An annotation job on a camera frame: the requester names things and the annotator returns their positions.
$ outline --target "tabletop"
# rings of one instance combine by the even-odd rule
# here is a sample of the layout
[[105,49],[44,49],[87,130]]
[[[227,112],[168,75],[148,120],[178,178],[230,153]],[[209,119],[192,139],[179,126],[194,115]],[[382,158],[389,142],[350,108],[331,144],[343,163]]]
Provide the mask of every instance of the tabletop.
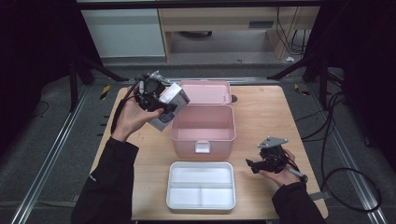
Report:
[[[171,212],[166,205],[170,166],[175,161],[197,160],[186,160],[177,156],[171,138],[172,124],[162,132],[146,124],[128,138],[129,142],[140,148],[134,163],[133,220],[278,219],[272,204],[272,197],[278,186],[272,180],[253,174],[245,161],[261,159],[257,145],[267,136],[289,140],[282,147],[296,156],[295,161],[300,171],[308,176],[307,192],[319,192],[318,182],[283,90],[278,86],[231,86],[231,92],[237,97],[236,102],[230,103],[234,111],[236,137],[231,155],[222,161],[227,161],[233,167],[236,196],[233,210],[226,215],[204,216]],[[126,88],[120,89],[92,170],[96,167],[110,136],[115,108],[125,94]],[[317,200],[315,203],[320,213],[326,217],[328,210],[325,202]]]

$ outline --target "human hand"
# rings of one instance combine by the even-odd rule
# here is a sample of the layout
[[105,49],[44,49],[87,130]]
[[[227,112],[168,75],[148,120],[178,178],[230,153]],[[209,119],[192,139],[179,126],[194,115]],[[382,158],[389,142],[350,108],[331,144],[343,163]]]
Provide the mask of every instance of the human hand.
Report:
[[[286,155],[292,160],[295,160],[295,156],[287,149],[285,150]],[[268,171],[260,170],[259,174],[262,176],[265,176],[269,179],[274,180],[274,182],[277,183],[279,187],[282,187],[284,185],[289,185],[292,183],[300,182],[300,178],[293,174],[292,172],[289,171],[289,169],[292,168],[289,164],[286,165],[285,169],[283,169],[280,173],[274,174]]]
[[136,90],[137,87],[128,96],[129,99],[120,113],[117,127],[111,134],[112,138],[121,142],[125,142],[132,133],[143,127],[149,120],[158,118],[163,112],[162,108],[152,112],[143,110],[133,97]]

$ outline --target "black jacket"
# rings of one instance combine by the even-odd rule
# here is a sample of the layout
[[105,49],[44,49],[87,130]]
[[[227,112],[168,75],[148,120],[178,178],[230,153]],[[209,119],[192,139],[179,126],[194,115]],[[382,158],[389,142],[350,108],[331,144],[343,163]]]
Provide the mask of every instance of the black jacket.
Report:
[[[110,137],[78,198],[71,217],[73,224],[131,223],[137,151],[138,147]],[[273,203],[281,224],[325,223],[303,183],[281,187]]]

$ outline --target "human arm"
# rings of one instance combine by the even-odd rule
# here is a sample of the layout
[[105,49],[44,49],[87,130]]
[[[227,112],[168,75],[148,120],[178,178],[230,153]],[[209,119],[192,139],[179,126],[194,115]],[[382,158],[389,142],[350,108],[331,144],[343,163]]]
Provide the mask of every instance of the human arm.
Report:
[[120,113],[117,127],[107,140],[95,170],[87,178],[71,216],[79,223],[130,223],[134,187],[134,160],[138,147],[126,142],[147,121],[163,112],[146,112],[134,97]]
[[[294,161],[295,156],[284,149],[288,157]],[[315,203],[306,192],[305,183],[293,174],[287,165],[278,174],[260,170],[259,173],[274,180],[279,190],[273,197],[273,204],[282,224],[321,224],[326,223]]]

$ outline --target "open pink storage box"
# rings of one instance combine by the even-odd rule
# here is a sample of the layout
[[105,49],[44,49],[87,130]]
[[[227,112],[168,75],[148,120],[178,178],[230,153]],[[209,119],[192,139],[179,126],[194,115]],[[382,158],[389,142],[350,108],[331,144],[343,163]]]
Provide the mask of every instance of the open pink storage box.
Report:
[[235,139],[227,81],[179,82],[190,103],[173,120],[172,140],[180,158],[227,158]]

